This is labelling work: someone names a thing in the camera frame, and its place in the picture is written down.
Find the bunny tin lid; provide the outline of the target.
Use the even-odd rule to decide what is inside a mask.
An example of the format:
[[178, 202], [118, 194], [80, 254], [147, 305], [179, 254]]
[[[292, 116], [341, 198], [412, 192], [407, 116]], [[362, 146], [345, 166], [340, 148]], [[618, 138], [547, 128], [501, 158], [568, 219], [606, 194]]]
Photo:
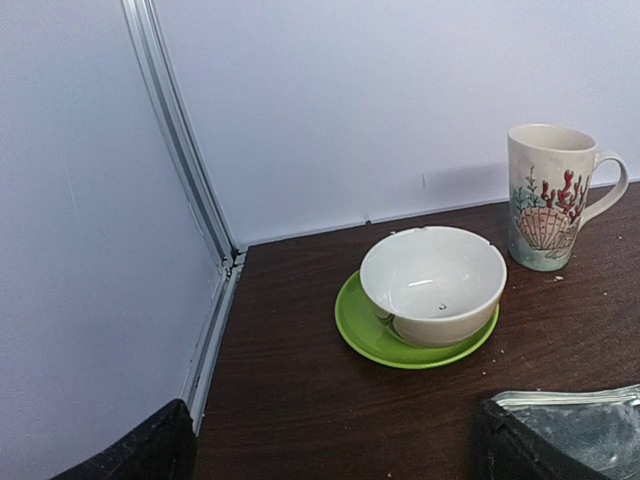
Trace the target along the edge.
[[607, 479], [639, 477], [639, 386], [563, 393], [507, 391], [493, 400], [537, 437]]

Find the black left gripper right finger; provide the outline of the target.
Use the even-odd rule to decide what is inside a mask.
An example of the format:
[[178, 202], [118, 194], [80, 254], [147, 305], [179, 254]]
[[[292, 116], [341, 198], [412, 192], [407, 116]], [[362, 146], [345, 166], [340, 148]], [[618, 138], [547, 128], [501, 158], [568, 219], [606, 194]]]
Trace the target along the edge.
[[561, 452], [493, 400], [483, 401], [473, 416], [472, 477], [607, 479]]

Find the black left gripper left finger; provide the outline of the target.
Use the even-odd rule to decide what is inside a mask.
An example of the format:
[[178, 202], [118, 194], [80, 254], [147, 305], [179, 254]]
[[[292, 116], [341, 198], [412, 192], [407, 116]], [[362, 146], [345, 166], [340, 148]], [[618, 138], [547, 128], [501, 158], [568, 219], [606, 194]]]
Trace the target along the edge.
[[58, 479], [191, 479], [195, 434], [185, 402], [174, 399], [114, 444]]

